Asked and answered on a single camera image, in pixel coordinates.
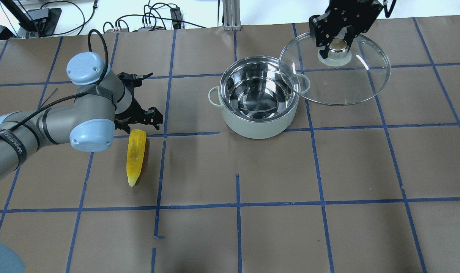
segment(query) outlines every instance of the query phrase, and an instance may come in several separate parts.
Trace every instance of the robotic hand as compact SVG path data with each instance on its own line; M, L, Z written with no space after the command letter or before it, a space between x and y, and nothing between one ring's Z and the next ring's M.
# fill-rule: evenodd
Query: robotic hand
M309 18L309 30L314 33L316 46L325 47L320 50L323 59L328 57L329 50L350 50L353 39L360 33L369 31L380 12L385 8L385 15L390 17L395 6L395 0L387 7L378 0L329 0L329 6L323 15ZM341 30L346 28L346 34L336 39Z
M32 154L48 145L71 143L83 152L101 152L112 145L117 129L130 132L129 124L150 124L159 130L162 114L151 107L147 111L134 98L134 88L152 73L137 76L115 75L96 53L73 57L67 65L67 74L78 85L72 95L42 107L34 112L13 112L0 117L0 178L16 170ZM54 104L75 98L69 107L51 108Z

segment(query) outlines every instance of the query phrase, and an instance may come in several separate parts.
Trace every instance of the glass lid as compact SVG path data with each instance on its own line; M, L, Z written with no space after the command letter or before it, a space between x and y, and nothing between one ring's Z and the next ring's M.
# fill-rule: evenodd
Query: glass lid
M294 38L279 58L281 73L292 71L284 77L286 84L306 84L309 78L310 87L295 92L319 104L350 105L375 97L390 78L388 57L375 42L362 35L353 40L348 50L344 35L342 31L334 38L327 58L320 53L324 47L316 47L314 35L306 32Z

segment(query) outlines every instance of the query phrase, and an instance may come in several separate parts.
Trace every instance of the white wall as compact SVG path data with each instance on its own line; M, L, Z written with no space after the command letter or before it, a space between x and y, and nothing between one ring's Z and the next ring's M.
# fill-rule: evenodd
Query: white wall
M81 7L86 18L91 14L92 0L74 0ZM183 17L186 21L206 27L215 27L217 22L217 0L171 0L181 7ZM308 18L314 14L322 14L326 9L329 0L241 0L241 23L244 25L256 24L282 24L308 22ZM143 5L146 0L99 0L98 10L95 16L84 28L82 34L88 33L92 28L102 30L105 21L112 23L125 14L142 14ZM26 9L36 9L41 4L26 5ZM82 23L82 17L76 7L67 3L55 3L49 7L61 7L62 14L56 32L70 30ZM171 17L169 9L159 10L162 17ZM13 26L19 28L16 18L6 10ZM429 17L460 14L460 0L397 0L392 18L402 17ZM129 17L126 19L131 30L141 27L140 17ZM0 24L9 25L6 16L0 7Z

